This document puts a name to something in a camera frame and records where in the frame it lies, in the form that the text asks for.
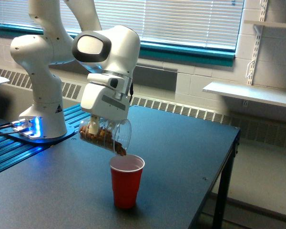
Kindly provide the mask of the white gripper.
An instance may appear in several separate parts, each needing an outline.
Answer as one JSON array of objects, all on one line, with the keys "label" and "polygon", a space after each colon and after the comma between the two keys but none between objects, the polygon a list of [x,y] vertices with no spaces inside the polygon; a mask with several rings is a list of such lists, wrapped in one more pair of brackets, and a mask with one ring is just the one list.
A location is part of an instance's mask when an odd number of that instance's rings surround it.
[{"label": "white gripper", "polygon": [[109,73],[90,73],[81,100],[83,111],[90,113],[89,133],[99,131],[99,117],[113,121],[124,120],[128,116],[128,90],[132,79]]}]

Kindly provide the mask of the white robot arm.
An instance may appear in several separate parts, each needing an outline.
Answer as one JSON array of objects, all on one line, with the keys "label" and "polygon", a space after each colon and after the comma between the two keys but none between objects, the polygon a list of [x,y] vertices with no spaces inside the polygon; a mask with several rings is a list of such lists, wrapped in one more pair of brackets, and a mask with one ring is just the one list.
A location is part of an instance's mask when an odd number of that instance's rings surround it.
[{"label": "white robot arm", "polygon": [[29,1],[29,16],[43,29],[42,35],[12,40],[10,53],[28,73],[32,106],[22,112],[26,125],[15,130],[32,139],[51,139],[67,133],[62,102],[62,82],[50,65],[78,61],[89,72],[81,108],[98,119],[127,118],[133,71],[140,52],[140,38],[132,29],[117,25],[102,29],[92,0],[68,0],[66,5],[81,28],[75,38],[65,30],[57,0]]}]

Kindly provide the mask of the blue arm base plate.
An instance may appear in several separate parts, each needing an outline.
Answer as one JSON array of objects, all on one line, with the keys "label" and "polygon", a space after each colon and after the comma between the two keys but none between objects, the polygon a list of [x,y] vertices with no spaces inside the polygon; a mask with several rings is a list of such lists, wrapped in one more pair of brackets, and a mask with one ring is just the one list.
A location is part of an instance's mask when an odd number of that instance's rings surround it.
[{"label": "blue arm base plate", "polygon": [[64,134],[63,136],[56,137],[56,138],[43,138],[43,139],[30,139],[24,135],[21,135],[19,133],[14,133],[14,134],[8,134],[14,139],[21,140],[26,143],[31,143],[31,144],[41,144],[41,145],[54,145],[57,144],[69,137],[72,137],[75,134],[74,127],[68,125],[67,126],[67,133]]}]

